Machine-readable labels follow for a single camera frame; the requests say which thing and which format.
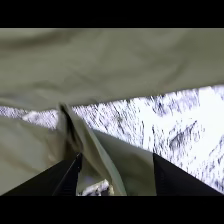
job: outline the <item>black object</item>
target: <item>black object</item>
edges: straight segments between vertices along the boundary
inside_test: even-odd
[[[221,193],[153,153],[158,196],[222,196]]]
[[[75,160],[64,160],[3,196],[76,196],[81,166],[80,153]]]

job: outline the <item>tent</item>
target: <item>tent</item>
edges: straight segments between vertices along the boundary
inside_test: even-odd
[[[77,190],[108,180],[115,195],[157,195],[153,154],[91,130],[71,106],[224,81],[223,29],[0,29],[0,104],[58,108],[55,130],[0,117],[0,194],[74,153]]]

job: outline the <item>tarp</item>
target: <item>tarp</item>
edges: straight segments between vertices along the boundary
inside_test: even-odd
[[[222,84],[224,29],[2,28],[0,104],[22,109]]]
[[[0,29],[0,104],[22,109],[150,96],[222,84],[223,29]],[[116,195],[155,195],[150,152],[94,132],[75,136],[0,118],[0,193],[82,152],[78,189],[107,179]]]

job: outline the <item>snowy ground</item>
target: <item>snowy ground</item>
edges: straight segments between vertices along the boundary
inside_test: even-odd
[[[90,127],[158,153],[224,193],[224,87],[76,107]],[[2,115],[54,128],[55,110],[1,107]]]

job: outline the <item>snow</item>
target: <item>snow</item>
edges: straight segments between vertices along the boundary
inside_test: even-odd
[[[74,107],[94,129],[153,151],[224,193],[224,86]],[[4,116],[55,128],[57,111],[1,107]]]

